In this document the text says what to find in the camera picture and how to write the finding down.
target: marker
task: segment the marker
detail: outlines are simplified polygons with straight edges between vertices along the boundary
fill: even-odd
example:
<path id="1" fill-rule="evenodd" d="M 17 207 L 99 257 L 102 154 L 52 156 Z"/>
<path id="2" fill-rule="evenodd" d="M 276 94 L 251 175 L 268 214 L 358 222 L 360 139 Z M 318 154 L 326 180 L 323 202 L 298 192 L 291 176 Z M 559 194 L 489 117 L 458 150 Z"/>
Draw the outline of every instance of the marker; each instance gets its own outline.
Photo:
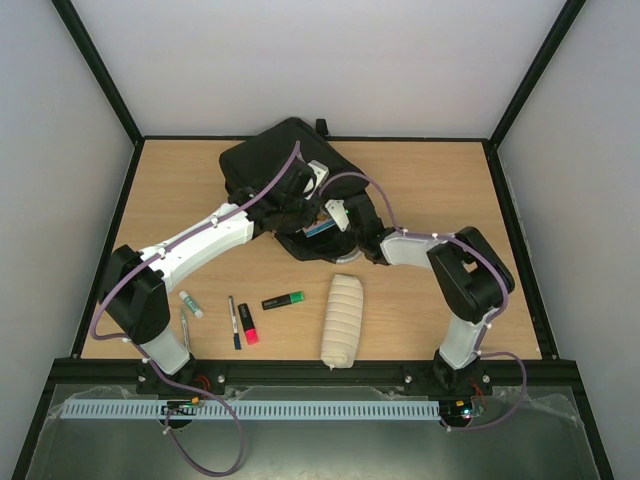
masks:
<path id="1" fill-rule="evenodd" d="M 178 296 L 182 299 L 184 304 L 189 307 L 189 310 L 191 310 L 196 317 L 202 318 L 204 316 L 204 312 L 200 308 L 200 305 L 198 305 L 187 292 L 183 290 L 178 294 Z"/>
<path id="2" fill-rule="evenodd" d="M 287 295 L 281 295 L 279 297 L 270 298 L 269 300 L 262 301 L 262 309 L 269 310 L 271 308 L 284 307 L 285 305 L 291 305 L 292 303 L 298 303 L 304 300 L 304 293 L 294 292 Z"/>
<path id="3" fill-rule="evenodd" d="M 244 335 L 247 337 L 247 343 L 253 345 L 258 343 L 258 332 L 253 324 L 253 318 L 251 318 L 251 312 L 249 311 L 249 305 L 241 303 L 238 305 L 238 311 L 240 312 L 240 321 L 242 322 L 242 328 L 244 329 Z"/>
<path id="4" fill-rule="evenodd" d="M 184 307 L 180 307 L 180 323 L 182 323 L 182 335 L 184 336 L 184 346 L 191 351 L 189 346 L 189 327 L 187 326 L 187 312 Z"/>
<path id="5" fill-rule="evenodd" d="M 240 334 L 238 333 L 238 321 L 236 320 L 236 307 L 233 304 L 233 297 L 231 295 L 229 295 L 229 310 L 231 311 L 231 326 L 233 327 L 233 344 L 236 350 L 242 350 Z"/>

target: white pen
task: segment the white pen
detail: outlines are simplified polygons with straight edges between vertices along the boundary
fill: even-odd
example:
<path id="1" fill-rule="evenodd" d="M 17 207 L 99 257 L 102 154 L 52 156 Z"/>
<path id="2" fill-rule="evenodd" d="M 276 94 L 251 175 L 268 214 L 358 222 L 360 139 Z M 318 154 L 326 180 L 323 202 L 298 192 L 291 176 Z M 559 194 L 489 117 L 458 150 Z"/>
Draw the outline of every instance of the white pen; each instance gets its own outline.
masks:
<path id="1" fill-rule="evenodd" d="M 189 327 L 187 326 L 187 312 L 184 307 L 180 307 L 180 323 L 182 323 L 182 335 L 184 336 L 184 346 L 191 351 L 189 346 Z"/>
<path id="2" fill-rule="evenodd" d="M 233 297 L 231 295 L 229 295 L 229 310 L 231 311 L 231 326 L 233 326 L 233 344 L 236 350 L 242 350 L 240 334 L 238 333 L 238 321 L 236 320 L 236 306 L 233 303 Z"/>

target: wooden table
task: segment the wooden table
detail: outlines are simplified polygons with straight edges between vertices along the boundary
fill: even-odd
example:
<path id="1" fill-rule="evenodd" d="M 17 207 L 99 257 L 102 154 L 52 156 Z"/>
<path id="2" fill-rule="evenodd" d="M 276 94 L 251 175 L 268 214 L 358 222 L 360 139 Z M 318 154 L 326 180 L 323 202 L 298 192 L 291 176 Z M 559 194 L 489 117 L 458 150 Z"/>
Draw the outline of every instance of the wooden table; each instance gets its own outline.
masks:
<path id="1" fill-rule="evenodd" d="M 134 250 L 156 244 L 211 214 L 226 201 L 218 165 L 231 140 L 149 140 L 145 142 L 115 246 Z M 418 232 L 480 229 L 516 278 L 508 310 L 488 333 L 483 350 L 509 350 L 540 358 L 532 322 L 480 143 L 336 141 L 332 145 L 377 180 L 398 221 Z M 385 224 L 380 196 L 369 194 Z M 329 284 L 337 273 L 362 281 L 365 313 L 359 360 L 431 359 L 443 340 L 450 311 L 432 272 L 410 266 L 372 265 L 364 258 L 336 266 L 298 262 L 264 234 L 200 268 L 169 295 L 171 326 L 182 338 L 179 290 L 202 306 L 190 316 L 191 349 L 200 359 L 317 360 Z M 263 311 L 264 299 L 302 290 L 304 302 Z M 260 342 L 234 349 L 227 297 L 251 309 Z M 99 333 L 118 331 L 104 315 Z M 120 341 L 87 338 L 83 358 L 138 358 Z"/>

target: black pouch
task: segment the black pouch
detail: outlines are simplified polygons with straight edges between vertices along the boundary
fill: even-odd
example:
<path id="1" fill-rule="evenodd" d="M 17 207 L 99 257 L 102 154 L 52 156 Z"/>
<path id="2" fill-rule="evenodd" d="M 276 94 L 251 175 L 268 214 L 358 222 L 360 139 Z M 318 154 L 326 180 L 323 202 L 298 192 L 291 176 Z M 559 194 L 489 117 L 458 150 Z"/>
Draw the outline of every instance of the black pouch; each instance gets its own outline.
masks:
<path id="1" fill-rule="evenodd" d="M 300 141 L 300 151 L 307 163 L 315 160 L 329 169 L 328 178 L 343 172 L 362 173 L 311 126 L 299 118 L 291 117 L 220 155 L 220 168 L 225 176 L 227 192 L 233 194 L 245 187 L 261 190 L 289 157 L 296 141 Z M 364 193 L 368 184 L 369 182 L 358 177 L 340 178 L 327 187 L 322 198 L 325 201 L 347 199 Z M 286 195 L 276 185 L 266 198 L 281 205 Z M 354 235 L 350 231 L 341 232 L 335 226 L 306 237 L 301 231 L 292 232 L 292 223 L 288 222 L 276 230 L 276 239 L 289 253 L 302 261 L 335 261 L 356 248 Z"/>

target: green cap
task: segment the green cap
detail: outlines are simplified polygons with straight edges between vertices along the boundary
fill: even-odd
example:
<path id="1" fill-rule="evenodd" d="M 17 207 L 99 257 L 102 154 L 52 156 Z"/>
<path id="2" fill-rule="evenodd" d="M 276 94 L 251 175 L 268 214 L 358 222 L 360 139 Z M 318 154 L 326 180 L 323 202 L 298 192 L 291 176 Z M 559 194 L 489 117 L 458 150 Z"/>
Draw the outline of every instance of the green cap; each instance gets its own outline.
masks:
<path id="1" fill-rule="evenodd" d="M 304 293 L 302 292 L 290 293 L 289 298 L 291 299 L 291 303 L 298 303 L 304 300 Z"/>

